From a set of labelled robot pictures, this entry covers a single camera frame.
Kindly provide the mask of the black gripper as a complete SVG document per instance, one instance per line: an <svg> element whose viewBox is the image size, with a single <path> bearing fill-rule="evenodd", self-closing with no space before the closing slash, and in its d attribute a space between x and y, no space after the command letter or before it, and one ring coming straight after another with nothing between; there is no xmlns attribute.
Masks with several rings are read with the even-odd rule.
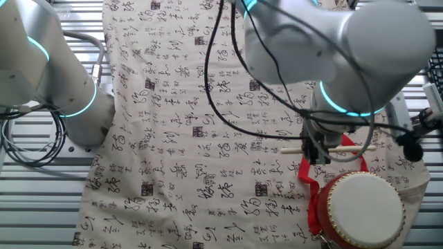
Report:
<svg viewBox="0 0 443 249"><path fill-rule="evenodd" d="M341 133L316 130L311 124L304 124L300 133L302 139L302 152L309 156L311 165L329 165L331 156L329 151L341 145L343 139Z"/></svg>

